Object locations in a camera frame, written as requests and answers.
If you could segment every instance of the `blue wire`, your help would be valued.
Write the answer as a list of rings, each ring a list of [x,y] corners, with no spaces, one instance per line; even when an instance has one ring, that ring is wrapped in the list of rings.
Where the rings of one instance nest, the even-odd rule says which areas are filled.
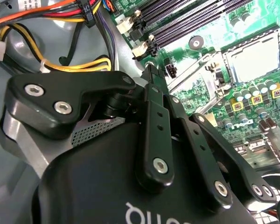
[[[106,0],[102,0],[102,1],[103,1],[104,7],[105,7],[108,11],[110,11],[111,9],[107,6]]]

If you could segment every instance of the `ram slot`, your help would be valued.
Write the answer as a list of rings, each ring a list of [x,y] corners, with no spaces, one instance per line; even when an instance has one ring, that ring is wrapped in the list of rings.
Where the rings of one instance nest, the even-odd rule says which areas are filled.
[[[163,48],[180,38],[192,33],[193,31],[217,20],[220,18],[223,14],[228,14],[229,12],[232,12],[247,3],[251,2],[253,0],[232,0],[231,2],[228,2],[227,4],[209,12],[207,15],[202,16],[195,21],[185,25],[184,27],[179,27],[178,30],[175,32],[172,32],[171,34],[165,36],[164,38],[161,39],[156,39],[156,44],[158,44],[159,48]]]
[[[144,20],[146,21],[146,26],[149,27],[158,21],[168,17],[174,12],[185,8],[187,5],[194,2],[194,0],[172,0],[162,5],[159,8],[155,8],[152,13],[145,15]]]
[[[194,9],[188,11],[184,15],[172,20],[171,22],[167,23],[166,25],[158,28],[157,30],[153,31],[151,34],[154,35],[155,39],[160,39],[163,35],[168,35],[173,31],[176,31],[180,27],[188,24],[189,22],[207,14],[209,11],[215,9],[217,7],[217,3],[219,0],[209,0]]]
[[[139,6],[139,10],[143,17],[149,15],[152,11],[158,9],[159,7],[163,6],[164,4],[168,3],[172,0],[150,0],[144,3],[143,5]]]

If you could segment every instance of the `metal mesh grille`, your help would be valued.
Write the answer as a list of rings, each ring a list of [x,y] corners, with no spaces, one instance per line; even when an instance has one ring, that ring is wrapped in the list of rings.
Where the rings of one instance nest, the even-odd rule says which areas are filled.
[[[115,118],[108,123],[96,123],[89,126],[83,126],[78,130],[74,130],[71,143],[73,147],[76,147],[124,122],[124,118]]]
[[[271,187],[276,195],[276,198],[277,198],[277,201],[280,201],[280,190],[277,190],[276,188],[274,187]],[[264,212],[261,212],[259,214],[257,214],[255,216],[255,219],[256,219],[256,222],[257,224],[267,224],[267,223],[271,223],[273,221],[277,221],[278,219],[273,217],[273,216],[270,216]]]

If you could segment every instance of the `yellow wire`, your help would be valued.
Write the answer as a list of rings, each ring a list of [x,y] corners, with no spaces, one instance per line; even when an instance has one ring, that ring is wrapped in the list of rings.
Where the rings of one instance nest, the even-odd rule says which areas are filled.
[[[0,30],[0,41],[2,40],[3,35],[5,34],[5,32],[8,30],[9,26],[5,26],[4,28],[2,28]]]
[[[44,57],[42,56],[41,52],[39,51],[36,43],[33,41],[32,37],[29,35],[29,33],[21,26],[14,24],[15,27],[17,27],[29,40],[29,42],[32,45],[32,48],[34,49],[35,53],[37,54],[37,56],[43,60]],[[8,29],[8,26],[5,26],[1,33],[0,33],[0,38],[2,39],[2,36],[4,35],[4,33],[6,32],[6,30]],[[88,68],[88,69],[84,69],[86,67],[89,66],[93,66],[99,63],[103,63],[106,62],[107,65],[101,65],[101,66],[97,66],[94,68]],[[80,64],[80,65],[75,65],[75,66],[59,66],[59,65],[55,65],[52,64],[49,61],[45,62],[46,65],[48,65],[49,67],[56,69],[56,70],[60,70],[60,71],[66,71],[66,72],[83,72],[83,71],[97,71],[97,70],[102,70],[102,69],[107,69],[108,71],[111,70],[111,61],[108,58],[100,58],[98,60],[95,60],[93,62],[89,62],[89,63],[85,63],[85,64]]]
[[[102,2],[102,1],[99,1],[99,3],[94,7],[94,9],[93,9],[93,11],[92,11],[93,14],[95,14],[95,13],[97,12],[97,10],[98,10],[98,8],[99,8],[101,2]]]
[[[93,11],[92,11],[93,14],[95,14],[95,13],[97,12],[97,10],[98,10],[98,8],[99,8],[101,2],[102,2],[102,1],[100,1],[100,2],[94,7],[94,9],[93,9]],[[49,19],[49,20],[59,20],[59,21],[64,21],[64,22],[83,22],[83,21],[84,21],[83,18],[79,18],[79,19],[70,19],[70,18],[64,19],[64,18],[51,18],[51,17],[46,17],[46,18]]]
[[[46,19],[49,20],[58,20],[58,21],[64,21],[64,22],[83,22],[83,18],[78,18],[78,19],[64,19],[64,18],[51,18],[51,17],[46,17]]]

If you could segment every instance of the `cable bundle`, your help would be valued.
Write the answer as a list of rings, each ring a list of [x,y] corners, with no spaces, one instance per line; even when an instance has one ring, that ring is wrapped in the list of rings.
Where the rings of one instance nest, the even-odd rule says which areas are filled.
[[[112,5],[112,3],[110,2],[110,0],[102,0],[103,1],[103,5],[104,5],[104,8],[107,9],[108,11],[111,11],[111,12],[115,12],[115,9]]]
[[[100,6],[101,0],[90,0],[89,1],[91,7],[92,7],[92,13],[95,14],[98,11],[98,8]],[[64,0],[62,2],[56,3],[52,6],[47,7],[41,7],[41,8],[35,8],[23,12],[18,12],[3,18],[0,18],[0,41],[5,41],[8,33],[10,30],[17,31],[27,42],[27,45],[29,46],[32,54],[34,57],[38,60],[38,62],[43,62],[45,67],[49,70],[59,70],[59,71],[65,71],[65,72],[84,72],[84,71],[98,71],[98,70],[114,70],[114,64],[115,64],[115,40],[114,36],[111,32],[111,30],[108,28],[106,22],[102,18],[101,15],[95,15],[95,22],[96,25],[103,36],[103,39],[106,43],[109,58],[107,56],[100,56],[95,61],[75,65],[75,66],[68,66],[74,56],[75,49],[77,46],[78,37],[80,34],[80,31],[83,26],[84,18],[81,15],[81,9],[76,8],[77,4],[74,3],[74,0]],[[69,12],[63,12],[64,10],[69,10],[76,8],[73,11]],[[56,65],[51,63],[50,61],[44,59],[41,52],[39,51],[34,37],[29,31],[27,27],[20,23],[16,23],[18,21],[29,19],[29,18],[36,18],[36,17],[44,17],[52,20],[61,20],[66,22],[78,22],[77,27],[75,29],[72,44],[70,46],[70,50],[67,57],[60,57],[60,63],[62,65]],[[30,72],[29,70],[21,67],[19,64],[17,64],[13,59],[6,56],[5,60],[3,61],[10,67],[20,71],[20,72]]]

